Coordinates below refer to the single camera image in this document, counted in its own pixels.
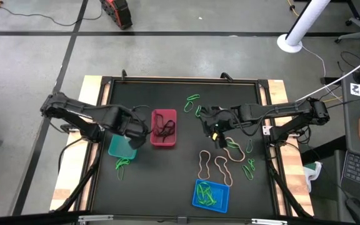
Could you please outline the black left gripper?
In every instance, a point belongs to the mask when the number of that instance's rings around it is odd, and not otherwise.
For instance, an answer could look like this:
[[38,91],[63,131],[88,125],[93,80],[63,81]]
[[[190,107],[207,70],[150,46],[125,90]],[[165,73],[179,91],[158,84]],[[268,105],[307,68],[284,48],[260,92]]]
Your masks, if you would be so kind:
[[131,138],[129,145],[137,149],[146,142],[149,128],[145,116],[140,112],[124,112],[121,114],[119,134]]

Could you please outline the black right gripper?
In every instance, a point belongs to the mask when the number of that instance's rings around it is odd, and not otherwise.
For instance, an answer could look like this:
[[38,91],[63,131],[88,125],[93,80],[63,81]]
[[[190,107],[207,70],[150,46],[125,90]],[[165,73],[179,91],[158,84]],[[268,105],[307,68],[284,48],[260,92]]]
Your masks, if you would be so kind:
[[[224,133],[241,127],[240,106],[228,109],[219,106],[202,107],[202,130],[206,137],[212,137],[214,133]],[[217,148],[226,148],[228,142],[225,136],[216,138]]]

